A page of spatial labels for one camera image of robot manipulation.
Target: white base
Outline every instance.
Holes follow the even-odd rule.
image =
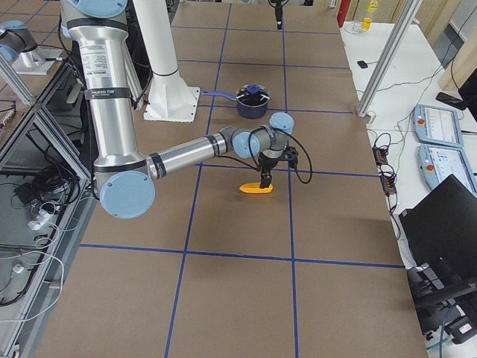
[[[45,55],[46,58],[57,58],[63,53],[63,50],[42,48],[42,53]],[[25,66],[21,58],[17,58],[13,63],[12,67],[18,75],[46,76],[55,62],[56,61],[46,61],[43,65],[40,66],[27,67]]]
[[[200,88],[189,88],[194,102],[184,103],[178,108],[167,108],[160,102],[149,102],[144,112],[144,119],[147,121],[165,121],[165,122],[187,122],[194,121],[195,112],[198,108]]]

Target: pot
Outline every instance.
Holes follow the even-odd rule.
[[[270,101],[270,93],[259,84],[246,84],[240,87],[235,95],[222,91],[203,91],[202,94],[225,97],[237,102],[238,114],[249,119],[265,115]]]

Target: white desk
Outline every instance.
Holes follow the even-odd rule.
[[[374,23],[368,32],[361,34],[351,34],[348,32],[353,25],[345,22],[341,29],[345,49],[353,72],[353,80],[361,97],[366,88],[367,82],[373,73],[376,64],[370,64],[367,69],[361,69],[357,61],[363,60],[367,63],[377,61],[382,49],[393,28],[392,24]],[[436,70],[440,69],[440,63],[427,43],[426,38],[417,25],[409,28],[405,39],[402,41],[395,58],[386,74],[380,89],[387,88],[392,84],[402,82],[418,82],[424,78],[432,76]],[[377,135],[389,133],[392,142],[401,139],[401,134],[395,126],[398,121],[406,118],[414,109],[417,103],[428,104],[436,107],[447,107],[445,104],[436,101],[435,96],[441,91],[437,81],[443,74],[440,70],[432,79],[427,79],[419,84],[403,84],[390,89],[378,92],[370,106],[370,110],[376,112],[377,117],[373,124],[368,125],[368,129]],[[458,110],[461,120],[461,129],[466,131],[477,131],[477,122],[474,120],[469,110],[463,113]],[[389,149],[388,162],[398,171],[397,192],[398,205],[395,210],[396,216],[406,208],[412,208],[419,203],[427,194],[430,188],[424,181],[420,170],[417,150],[420,142],[417,141],[413,123],[408,119],[401,122],[402,128],[408,128],[409,133],[404,143],[392,145]],[[376,134],[369,131],[370,142],[374,142]],[[464,150],[472,166],[473,172],[477,172],[477,136],[464,135]],[[387,144],[388,139],[382,138],[378,145]],[[391,204],[394,204],[395,197],[391,197]],[[399,241],[401,256],[406,267],[413,265],[413,260],[409,252],[405,239]],[[428,345],[438,342],[434,339]],[[467,341],[462,345],[444,344],[444,357],[477,357],[477,337]],[[439,357],[438,349],[429,352],[429,357]]]

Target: label on robot arm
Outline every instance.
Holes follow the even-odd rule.
[[[80,51],[86,79],[110,76],[105,45],[85,45],[80,47]]]

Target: blue handle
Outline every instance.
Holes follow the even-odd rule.
[[[222,91],[202,91],[203,95],[219,95],[220,97],[225,97],[226,99],[229,99],[231,101],[237,101],[237,98],[232,94],[228,92],[222,92]]]

